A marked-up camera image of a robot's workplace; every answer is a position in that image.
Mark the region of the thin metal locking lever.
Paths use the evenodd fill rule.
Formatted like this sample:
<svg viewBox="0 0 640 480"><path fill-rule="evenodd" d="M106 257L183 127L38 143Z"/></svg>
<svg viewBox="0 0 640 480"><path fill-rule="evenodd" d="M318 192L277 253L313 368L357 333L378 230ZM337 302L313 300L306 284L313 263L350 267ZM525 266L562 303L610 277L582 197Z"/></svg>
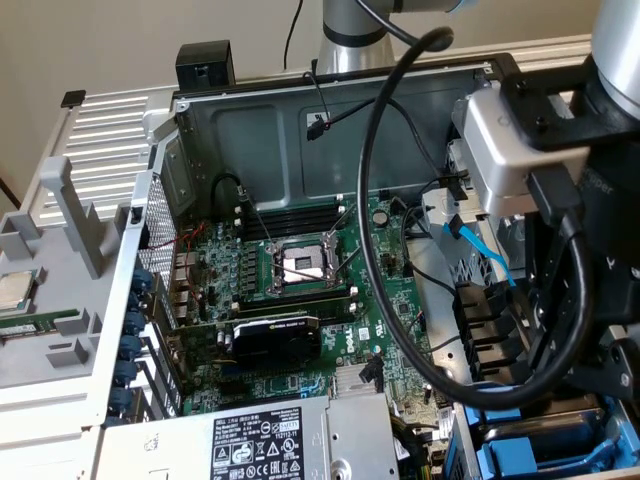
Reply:
<svg viewBox="0 0 640 480"><path fill-rule="evenodd" d="M360 253L361 253L361 247L358 246L338 265L338 267L334 271L334 276L338 278L344 271L346 271Z"/></svg>
<svg viewBox="0 0 640 480"><path fill-rule="evenodd" d="M249 212L250 212L249 216L251 218L254 218L255 221L260 225L260 229L261 229L261 232L263 234L263 238L267 239L269 243L272 243L273 242L273 238L272 238L272 236L271 236L266 224L264 223L264 220L263 220L259 210L257 209L255 203L251 199L251 196L248 193L248 190L242 184L240 184L237 187L237 192L238 192L238 198L240 200L240 203L243 205L244 209L248 209Z"/></svg>

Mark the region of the metal disk bay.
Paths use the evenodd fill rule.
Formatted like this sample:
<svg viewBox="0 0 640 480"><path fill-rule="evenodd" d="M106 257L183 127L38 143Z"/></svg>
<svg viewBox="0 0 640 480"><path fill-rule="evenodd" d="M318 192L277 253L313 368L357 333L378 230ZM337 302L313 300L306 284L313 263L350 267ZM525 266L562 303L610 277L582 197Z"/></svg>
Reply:
<svg viewBox="0 0 640 480"><path fill-rule="evenodd" d="M550 395L581 395L594 394L581 390L576 390L561 385L556 390L549 392L538 400ZM624 401L613 397L597 395L604 401L607 417L605 419L606 435L613 435L625 424L633 427L640 436L640 401ZM473 445L467 414L475 408L458 405L455 408L454 423L449 438L448 450L445 456L443 475L445 480L482 480L480 467L476 458L476 451L481 447ZM591 478L613 479L613 478L637 478L640 477L640 466L607 471L596 474L579 475L573 477L587 476Z"/></svg>

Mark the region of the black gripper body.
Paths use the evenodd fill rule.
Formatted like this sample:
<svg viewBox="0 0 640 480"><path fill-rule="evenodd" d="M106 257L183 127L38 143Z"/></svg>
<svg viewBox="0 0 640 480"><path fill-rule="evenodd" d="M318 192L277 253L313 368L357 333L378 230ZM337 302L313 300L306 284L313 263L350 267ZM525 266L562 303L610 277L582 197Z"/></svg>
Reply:
<svg viewBox="0 0 640 480"><path fill-rule="evenodd" d="M591 149L580 183L598 323L640 322L640 140Z"/></svg>

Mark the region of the open metal PC case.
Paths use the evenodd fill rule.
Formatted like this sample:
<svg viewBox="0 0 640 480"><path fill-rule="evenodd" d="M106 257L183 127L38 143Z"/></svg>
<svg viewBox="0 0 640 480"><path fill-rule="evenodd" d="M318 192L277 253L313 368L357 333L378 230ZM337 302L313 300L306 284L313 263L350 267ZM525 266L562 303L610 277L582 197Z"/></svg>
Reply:
<svg viewBox="0 0 640 480"><path fill-rule="evenodd" d="M519 68L508 54L414 65L386 109L370 167L358 164L368 116L386 77L383 69L336 75L299 76L209 90L177 91L166 132L152 143L150 168L137 182L118 261L121 278L110 294L104 329L113 342L101 346L118 358L132 274L153 274L141 312L146 326L138 337L138 373L127 388L129 410L108 411L114 366L106 384L105 421L92 467L79 470L92 480L106 430L184 416L184 388L167 337L177 328L172 278L180 242L189 229L231 220L240 205L242 184L257 209L349 199L359 228L361 258L374 298L395 344L411 367L455 408L482 411L523 407L561 383L534 383L533 373L516 385L475 382L471 377L453 303L456 285L474 283L506 289L515 317L533 338L537 258L548 251L546 226L536 211L522 215L526 279L498 281L491 261L506 264L475 230L455 215L434 239L422 205L424 193L449 189L466 195L459 175L446 167L454 103L474 92L496 89ZM377 227L372 215L385 211L389 222ZM449 438L436 448L390 413L398 480L445 480Z"/></svg>

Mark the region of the CPU socket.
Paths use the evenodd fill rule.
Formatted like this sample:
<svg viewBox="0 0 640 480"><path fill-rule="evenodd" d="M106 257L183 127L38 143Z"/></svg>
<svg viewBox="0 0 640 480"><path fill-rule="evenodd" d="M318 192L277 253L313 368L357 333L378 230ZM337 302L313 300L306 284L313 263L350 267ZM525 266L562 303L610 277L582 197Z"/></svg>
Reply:
<svg viewBox="0 0 640 480"><path fill-rule="evenodd" d="M329 245L317 237L285 238L265 248L270 280L266 289L280 293L284 288L298 285L318 285L332 288L345 283L334 271L341 263L338 238Z"/></svg>

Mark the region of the silver CPU chip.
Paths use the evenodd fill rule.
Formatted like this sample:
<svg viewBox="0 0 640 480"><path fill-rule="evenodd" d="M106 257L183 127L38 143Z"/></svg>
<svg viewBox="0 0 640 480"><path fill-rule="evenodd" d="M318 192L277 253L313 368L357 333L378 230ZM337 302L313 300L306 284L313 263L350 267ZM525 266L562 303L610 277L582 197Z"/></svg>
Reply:
<svg viewBox="0 0 640 480"><path fill-rule="evenodd" d="M0 274L0 312L24 309L35 277L35 270Z"/></svg>

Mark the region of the silver power supply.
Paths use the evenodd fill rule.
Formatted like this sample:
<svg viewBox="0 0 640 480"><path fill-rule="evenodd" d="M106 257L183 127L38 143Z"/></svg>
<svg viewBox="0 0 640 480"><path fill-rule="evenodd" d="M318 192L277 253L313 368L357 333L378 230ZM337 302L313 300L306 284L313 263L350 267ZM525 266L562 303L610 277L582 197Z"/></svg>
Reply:
<svg viewBox="0 0 640 480"><path fill-rule="evenodd" d="M104 434L92 480L398 480L381 394L268 403Z"/></svg>

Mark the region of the black graphics card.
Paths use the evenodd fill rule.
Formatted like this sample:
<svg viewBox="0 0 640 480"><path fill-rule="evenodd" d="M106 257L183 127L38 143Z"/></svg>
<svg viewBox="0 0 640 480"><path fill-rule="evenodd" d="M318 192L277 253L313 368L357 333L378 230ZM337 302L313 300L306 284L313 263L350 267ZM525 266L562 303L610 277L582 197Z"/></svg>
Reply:
<svg viewBox="0 0 640 480"><path fill-rule="evenodd" d="M320 319L302 314L182 327L167 340L172 353L193 368L298 368L322 350Z"/></svg>

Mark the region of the green motherboard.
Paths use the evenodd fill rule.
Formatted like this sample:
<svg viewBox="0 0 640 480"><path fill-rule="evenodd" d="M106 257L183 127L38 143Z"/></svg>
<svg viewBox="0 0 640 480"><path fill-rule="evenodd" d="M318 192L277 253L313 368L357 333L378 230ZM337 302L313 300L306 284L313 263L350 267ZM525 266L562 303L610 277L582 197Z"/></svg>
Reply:
<svg viewBox="0 0 640 480"><path fill-rule="evenodd" d="M320 356L298 368L241 369L231 365L189 367L174 357L184 388L185 415L308 399L332 392L337 367L365 364L360 377L386 397L395 418L416 436L443 448L451 434L451 404L410 365L395 344L374 298L361 254L344 275L350 298L279 308L241 310L245 292L264 291L270 280L267 239L246 237L243 220L203 223L189 229L179 244L172 278L177 329L201 324L236 323L292 314L321 321ZM355 214L337 231L341 262L358 246Z"/></svg>

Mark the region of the silver socket cover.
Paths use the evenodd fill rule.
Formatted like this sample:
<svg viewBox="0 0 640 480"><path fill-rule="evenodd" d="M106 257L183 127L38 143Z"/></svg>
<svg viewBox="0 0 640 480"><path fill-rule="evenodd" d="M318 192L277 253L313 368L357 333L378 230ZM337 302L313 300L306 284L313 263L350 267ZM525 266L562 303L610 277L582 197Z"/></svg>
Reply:
<svg viewBox="0 0 640 480"><path fill-rule="evenodd" d="M333 223L331 228L328 231L324 232L321 236L321 240L324 245L329 245L331 242L333 242L336 239L337 231L339 227L343 225L345 222L347 222L350 219L350 217L356 212L356 210L357 210L356 203L350 205L349 207L342 207L342 206L339 207L338 219Z"/></svg>

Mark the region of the silver drive cage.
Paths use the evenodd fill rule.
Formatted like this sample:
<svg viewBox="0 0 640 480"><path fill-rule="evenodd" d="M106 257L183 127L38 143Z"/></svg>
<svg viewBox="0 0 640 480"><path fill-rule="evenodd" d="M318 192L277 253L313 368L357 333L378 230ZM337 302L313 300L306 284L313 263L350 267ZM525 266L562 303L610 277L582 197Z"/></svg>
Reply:
<svg viewBox="0 0 640 480"><path fill-rule="evenodd" d="M481 183L476 184L471 174L475 173L476 166L467 145L462 138L462 130L466 118L468 99L459 99L454 103L451 115L450 140L447 142L446 167L458 174L464 193L471 198L478 217L476 223L480 237L484 244L495 253L501 255L506 267L500 266L497 260L492 260L491 265L494 277L498 281L507 279L509 273L514 280L526 279L525 269L525 232L524 217L522 215L499 217L490 215L484 206L482 195L486 193Z"/></svg>

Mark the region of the RAM slot white clips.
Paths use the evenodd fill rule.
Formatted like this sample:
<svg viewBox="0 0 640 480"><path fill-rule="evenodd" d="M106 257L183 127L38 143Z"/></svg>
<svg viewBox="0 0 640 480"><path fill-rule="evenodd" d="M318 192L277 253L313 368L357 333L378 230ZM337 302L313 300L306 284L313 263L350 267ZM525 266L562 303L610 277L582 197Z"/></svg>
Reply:
<svg viewBox="0 0 640 480"><path fill-rule="evenodd" d="M258 301L285 297L309 296L315 294L337 294L338 296L349 296L350 289L350 284L341 284L332 288L324 288L318 285L298 285L297 287L290 286L289 288L284 288L280 293L269 289L265 289L264 291L256 290L253 293L245 292L242 299L246 301Z"/></svg>
<svg viewBox="0 0 640 480"><path fill-rule="evenodd" d="M332 205L312 206L305 208L268 211L259 215L250 213L244 220L246 228L261 226L263 222L268 229L286 226L316 225L329 223L332 225L339 218L338 208Z"/></svg>
<svg viewBox="0 0 640 480"><path fill-rule="evenodd" d="M346 207L335 201L333 202L321 202L321 203L308 203L296 206L287 206L284 208L260 210L259 214L264 216L275 215L288 215L288 214L301 214L301 215L333 215L337 216L346 211ZM233 214L236 216L243 216L249 214L255 214L255 210L250 206L249 202L243 202L233 209Z"/></svg>

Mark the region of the black box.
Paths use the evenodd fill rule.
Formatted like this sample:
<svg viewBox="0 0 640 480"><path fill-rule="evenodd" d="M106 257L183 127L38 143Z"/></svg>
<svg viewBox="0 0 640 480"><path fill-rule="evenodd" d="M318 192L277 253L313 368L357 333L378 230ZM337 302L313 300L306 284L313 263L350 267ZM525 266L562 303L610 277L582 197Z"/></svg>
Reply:
<svg viewBox="0 0 640 480"><path fill-rule="evenodd" d="M181 91L235 85L230 41L183 44L176 56L175 71Z"/></svg>

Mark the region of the empty blue disk carrier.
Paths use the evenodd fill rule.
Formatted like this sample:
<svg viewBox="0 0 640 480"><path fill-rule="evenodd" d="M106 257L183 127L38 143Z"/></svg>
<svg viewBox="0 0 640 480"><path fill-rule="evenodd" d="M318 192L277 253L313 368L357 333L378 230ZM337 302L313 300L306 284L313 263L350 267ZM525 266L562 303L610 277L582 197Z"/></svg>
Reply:
<svg viewBox="0 0 640 480"><path fill-rule="evenodd" d="M640 436L625 424L613 435L562 429L490 440L476 451L482 480L553 480L640 466Z"/></svg>

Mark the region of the silver finned heat sink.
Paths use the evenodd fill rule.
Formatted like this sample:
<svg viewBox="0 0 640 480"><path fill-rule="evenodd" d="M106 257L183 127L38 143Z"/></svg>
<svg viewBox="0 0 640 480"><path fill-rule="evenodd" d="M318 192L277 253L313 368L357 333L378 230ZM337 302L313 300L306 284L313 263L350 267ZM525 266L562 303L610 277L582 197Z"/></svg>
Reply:
<svg viewBox="0 0 640 480"><path fill-rule="evenodd" d="M355 364L336 368L332 386L332 392L336 399L381 393L374 380L367 382L360 377L364 367L365 364Z"/></svg>

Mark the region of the green RAM stick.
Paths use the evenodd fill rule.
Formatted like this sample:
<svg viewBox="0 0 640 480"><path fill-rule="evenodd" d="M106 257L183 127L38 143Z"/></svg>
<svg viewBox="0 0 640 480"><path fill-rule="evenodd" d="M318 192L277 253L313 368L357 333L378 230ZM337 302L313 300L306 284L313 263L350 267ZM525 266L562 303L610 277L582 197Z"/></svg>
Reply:
<svg viewBox="0 0 640 480"><path fill-rule="evenodd" d="M322 291L319 293L305 294L300 296L283 296L255 301L241 301L239 303L239 307L241 310L259 310L279 308L287 305L337 301L349 298L350 295L348 291Z"/></svg>
<svg viewBox="0 0 640 480"><path fill-rule="evenodd" d="M38 336L56 332L54 321L74 317L79 314L76 309L58 312L27 314L14 317L0 317L0 339Z"/></svg>

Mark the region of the silver metal bracket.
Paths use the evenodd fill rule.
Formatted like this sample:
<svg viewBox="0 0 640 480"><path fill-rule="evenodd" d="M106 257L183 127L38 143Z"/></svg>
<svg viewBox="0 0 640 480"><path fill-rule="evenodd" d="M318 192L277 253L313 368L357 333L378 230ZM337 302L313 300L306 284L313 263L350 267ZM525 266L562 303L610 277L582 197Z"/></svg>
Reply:
<svg viewBox="0 0 640 480"><path fill-rule="evenodd" d="M434 239L441 236L444 224L449 223L455 215L458 215L464 224L470 225L472 230L475 230L478 220L488 217L474 189L467 190L465 195L465 199L456 200L447 188L434 189L423 194L422 205L427 214L429 231Z"/></svg>

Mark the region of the grey parts rack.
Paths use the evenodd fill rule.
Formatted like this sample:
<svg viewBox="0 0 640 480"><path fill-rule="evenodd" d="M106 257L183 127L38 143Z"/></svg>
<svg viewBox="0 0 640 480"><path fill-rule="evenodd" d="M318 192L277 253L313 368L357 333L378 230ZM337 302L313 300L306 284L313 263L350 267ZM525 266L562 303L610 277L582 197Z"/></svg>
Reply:
<svg viewBox="0 0 640 480"><path fill-rule="evenodd" d="M35 270L27 305L0 312L14 317L76 309L54 321L56 332L0 339L0 389L85 376L91 373L113 284L129 208L119 205L110 220L81 202L64 156L49 157L40 185L61 210L61 226L39 227L26 210L0 220L0 274Z"/></svg>

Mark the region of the hard disk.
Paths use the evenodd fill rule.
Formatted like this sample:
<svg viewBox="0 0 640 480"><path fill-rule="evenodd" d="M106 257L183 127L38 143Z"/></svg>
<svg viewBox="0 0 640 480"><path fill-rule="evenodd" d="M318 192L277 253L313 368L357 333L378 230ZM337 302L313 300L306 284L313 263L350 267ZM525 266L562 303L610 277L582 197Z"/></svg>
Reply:
<svg viewBox="0 0 640 480"><path fill-rule="evenodd" d="M519 409L467 414L474 446L526 438L538 463L591 453L606 439L606 417L595 394L550 395Z"/></svg>

